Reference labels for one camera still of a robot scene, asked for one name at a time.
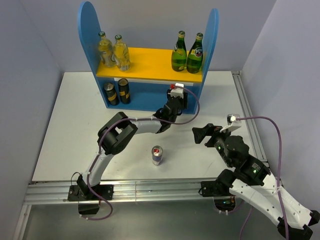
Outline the Red Bull can front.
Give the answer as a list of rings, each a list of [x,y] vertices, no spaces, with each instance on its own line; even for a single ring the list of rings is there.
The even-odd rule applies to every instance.
[[[159,145],[156,145],[152,148],[151,150],[151,155],[152,155],[152,162],[156,165],[159,166],[162,164],[163,161],[163,148]]]

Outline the black can yellow label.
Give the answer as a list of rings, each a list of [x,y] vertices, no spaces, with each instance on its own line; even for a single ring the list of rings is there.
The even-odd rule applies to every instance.
[[[118,90],[121,102],[123,104],[129,104],[131,102],[131,96],[129,82],[126,78],[121,78],[118,80]]]

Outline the clear glass bottle green cap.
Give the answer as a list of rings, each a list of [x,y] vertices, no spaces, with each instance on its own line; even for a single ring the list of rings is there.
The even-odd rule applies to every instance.
[[[123,42],[120,34],[117,34],[114,38],[113,53],[116,66],[122,72],[128,71],[131,67],[129,48],[126,43]]]

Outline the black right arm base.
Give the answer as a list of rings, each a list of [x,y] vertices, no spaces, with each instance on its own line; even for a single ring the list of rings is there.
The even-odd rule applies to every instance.
[[[220,211],[232,211],[236,207],[235,197],[216,180],[201,181],[198,194],[204,198],[212,197],[215,207]]]

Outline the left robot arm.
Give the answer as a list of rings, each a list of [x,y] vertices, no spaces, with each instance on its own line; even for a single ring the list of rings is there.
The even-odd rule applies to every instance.
[[[91,200],[98,193],[97,186],[111,159],[122,152],[134,135],[165,132],[176,122],[177,116],[187,108],[188,93],[177,87],[167,90],[167,103],[153,115],[130,118],[118,112],[98,132],[98,153],[88,169],[77,179],[79,194]]]

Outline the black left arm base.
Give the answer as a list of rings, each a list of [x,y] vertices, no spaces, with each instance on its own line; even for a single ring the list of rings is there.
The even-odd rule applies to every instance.
[[[106,200],[113,197],[114,186],[111,184],[103,184],[93,186],[92,189]],[[88,188],[85,193],[82,192],[78,185],[71,185],[67,196],[68,202],[78,202],[78,212],[81,215],[95,215],[100,209],[100,203],[80,203],[89,201],[100,201],[101,199],[94,195]]]

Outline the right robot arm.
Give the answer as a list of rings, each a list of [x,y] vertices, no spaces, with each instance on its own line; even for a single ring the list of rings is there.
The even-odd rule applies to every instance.
[[[209,137],[205,146],[215,148],[227,166],[215,180],[200,183],[200,195],[234,195],[268,217],[284,238],[309,240],[312,237],[310,227],[320,221],[319,212],[304,207],[277,185],[270,169],[250,155],[250,148],[241,136],[232,135],[229,130],[212,123],[194,127],[192,132],[196,144]]]

